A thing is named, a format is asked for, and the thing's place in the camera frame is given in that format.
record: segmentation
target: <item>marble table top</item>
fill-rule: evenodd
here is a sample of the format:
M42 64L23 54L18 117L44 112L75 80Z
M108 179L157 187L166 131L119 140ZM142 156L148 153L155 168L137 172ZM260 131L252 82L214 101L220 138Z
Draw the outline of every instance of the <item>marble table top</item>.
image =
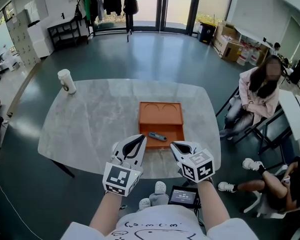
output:
M139 102L182 103L186 141L197 142L221 165L219 130L204 88L173 82L135 79L76 81L75 94L60 87L39 140L41 155L80 170L103 174L112 145L138 131ZM176 178L170 149L147 150L142 178Z

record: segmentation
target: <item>door frame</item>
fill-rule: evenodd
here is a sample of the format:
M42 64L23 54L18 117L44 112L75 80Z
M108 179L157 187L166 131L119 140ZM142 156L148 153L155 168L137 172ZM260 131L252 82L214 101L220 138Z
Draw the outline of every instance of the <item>door frame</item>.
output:
M130 16L129 20L129 27L133 31L150 31L150 32L168 32L168 33L180 33L180 34L188 34L192 35L194 24L195 24L195 17L197 13L199 5L199 0L191 0L187 25L185 29L182 28L173 28L173 27L166 27L166 16L167 16L167 9L168 9L168 0L157 0L156 6L156 22L155 26L133 26L133 16Z

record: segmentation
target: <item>pink jacket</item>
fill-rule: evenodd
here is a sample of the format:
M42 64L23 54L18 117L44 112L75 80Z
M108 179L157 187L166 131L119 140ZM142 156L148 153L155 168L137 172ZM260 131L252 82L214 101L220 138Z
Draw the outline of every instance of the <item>pink jacket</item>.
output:
M262 117L270 118L274 115L279 101L279 86L266 98L260 98L249 90L250 76L257 68L252 68L240 74L239 93L242 105L248 104L247 111L254 113L253 124L260 122Z

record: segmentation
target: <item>dark green floor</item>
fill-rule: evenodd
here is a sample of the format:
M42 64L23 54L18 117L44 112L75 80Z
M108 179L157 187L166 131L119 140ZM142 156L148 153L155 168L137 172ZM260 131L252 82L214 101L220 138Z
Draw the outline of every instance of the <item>dark green floor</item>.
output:
M103 196L102 176L71 168L69 177L49 159L38 154L40 131L49 108L60 90L57 72L69 69L73 80L126 78L160 80L202 86L217 111L238 85L239 73L249 69L221 60L211 46L179 34L134 33L95 37L86 45L53 53L26 88L11 120L0 156L0 185L29 228L44 240L60 239L72 222L88 224ZM218 117L223 127L223 115ZM221 143L219 181L238 183L259 177L244 170L246 157L258 159L257 140L250 136L236 146ZM261 157L272 165L279 155L270 150ZM124 200L125 212L134 212L156 180L140 180ZM165 179L168 191L184 179ZM253 199L244 193L220 193L231 217L243 218L262 240L285 239L294 229L284 220L251 218L239 209ZM21 222L0 191L0 223L4 239L37 239Z

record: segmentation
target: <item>bag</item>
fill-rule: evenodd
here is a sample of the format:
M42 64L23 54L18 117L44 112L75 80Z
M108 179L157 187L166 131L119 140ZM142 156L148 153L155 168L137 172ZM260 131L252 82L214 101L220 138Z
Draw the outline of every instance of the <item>bag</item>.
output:
M81 0L78 1L76 8L75 8L75 14L74 14L74 19L80 21L83 17L79 8L79 3Z
M126 15L134 15L139 11L139 6L137 0L124 0L123 11Z

